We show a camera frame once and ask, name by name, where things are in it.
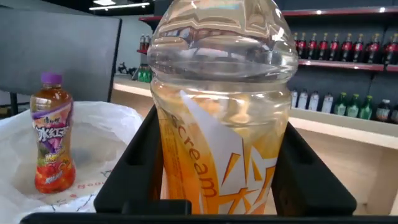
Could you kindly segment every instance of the red shelf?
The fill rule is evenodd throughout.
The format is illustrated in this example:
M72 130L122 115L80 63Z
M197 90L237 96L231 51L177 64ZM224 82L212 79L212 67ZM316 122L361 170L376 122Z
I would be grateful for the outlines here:
M299 65L308 66L319 66L319 67L330 67L330 68L347 68L355 70L370 70L370 71L380 71L384 70L384 65L380 64L367 64L367 63L354 63L354 62L330 62L322 60L298 60Z
M150 17L140 17L139 20L142 22L149 22L149 21L160 21L162 16L150 16Z
M147 54L147 50L137 50L138 53Z
M282 11L285 17L289 16L326 16L326 15L355 15L355 14L385 14L398 13L398 7L359 7L343 9L310 9Z
M398 72L398 65L388 65L387 71L388 72Z

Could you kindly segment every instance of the counter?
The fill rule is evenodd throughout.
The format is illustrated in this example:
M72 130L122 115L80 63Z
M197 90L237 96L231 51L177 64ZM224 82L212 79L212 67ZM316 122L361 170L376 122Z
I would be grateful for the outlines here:
M126 77L115 76L113 101L145 116L153 105L149 84ZM358 214L398 215L398 125L298 109L289 115L289 122L354 195Z

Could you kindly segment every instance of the shelf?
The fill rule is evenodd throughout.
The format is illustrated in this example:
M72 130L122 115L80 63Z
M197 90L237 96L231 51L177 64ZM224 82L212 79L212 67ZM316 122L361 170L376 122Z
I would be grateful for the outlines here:
M388 65L387 72L398 72L398 65Z
M147 54L147 50L137 50L138 53Z
M115 77L113 88L152 97L149 83ZM309 110L291 109L289 121L296 128L398 150L398 125L338 116Z
M355 7L342 9L305 9L282 11L284 17L293 16L338 16L338 15L358 15L358 14L387 14L398 13L398 7Z
M368 64L368 63L354 63L354 62L335 62L335 61L324 61L324 60L299 59L298 64L299 65L307 65L307 66L347 68L347 69L355 69L355 70L370 70L370 71L380 71L380 72L382 72L384 70L384 65Z
M139 18L140 21L145 22L152 28L153 31L156 30L159 21L162 19L162 16L151 16L151 17L141 17Z

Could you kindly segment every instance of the white countertop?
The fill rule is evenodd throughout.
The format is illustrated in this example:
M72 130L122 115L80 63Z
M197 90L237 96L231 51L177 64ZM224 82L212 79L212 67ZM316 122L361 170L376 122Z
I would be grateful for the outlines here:
M128 77L115 76L113 88L152 97L149 83ZM290 110L289 122L295 128L398 150L398 125L395 124L298 109Z

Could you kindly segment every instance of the orange bottle label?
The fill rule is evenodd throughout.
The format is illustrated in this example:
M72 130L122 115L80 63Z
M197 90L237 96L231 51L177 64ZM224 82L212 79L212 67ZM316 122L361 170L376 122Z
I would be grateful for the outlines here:
M39 149L35 185L43 193L65 190L75 180L70 157L72 112L73 102L32 113Z
M166 197L191 201L195 214L264 214L287 118L257 133L221 124L183 91L180 97L178 114L156 103Z

